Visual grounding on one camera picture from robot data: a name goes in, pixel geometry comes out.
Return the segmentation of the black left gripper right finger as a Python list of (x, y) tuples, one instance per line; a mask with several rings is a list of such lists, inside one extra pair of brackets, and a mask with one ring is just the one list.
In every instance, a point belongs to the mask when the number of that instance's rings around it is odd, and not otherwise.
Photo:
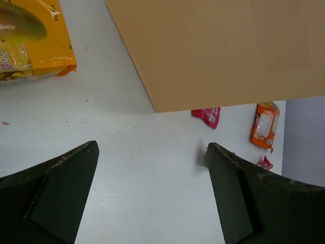
[(324, 243), (324, 188), (275, 174), (217, 143), (207, 165), (226, 243)]

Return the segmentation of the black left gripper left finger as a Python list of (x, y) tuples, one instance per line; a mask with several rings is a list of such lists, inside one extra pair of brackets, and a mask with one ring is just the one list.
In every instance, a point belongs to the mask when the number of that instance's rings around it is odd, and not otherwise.
[(1, 243), (74, 243), (99, 154), (88, 141), (1, 177)]

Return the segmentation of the large orange mango snack bag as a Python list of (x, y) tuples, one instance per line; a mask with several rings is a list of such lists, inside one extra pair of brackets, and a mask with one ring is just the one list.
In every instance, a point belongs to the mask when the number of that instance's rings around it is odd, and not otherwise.
[(59, 1), (1, 1), (1, 83), (64, 76), (77, 62)]

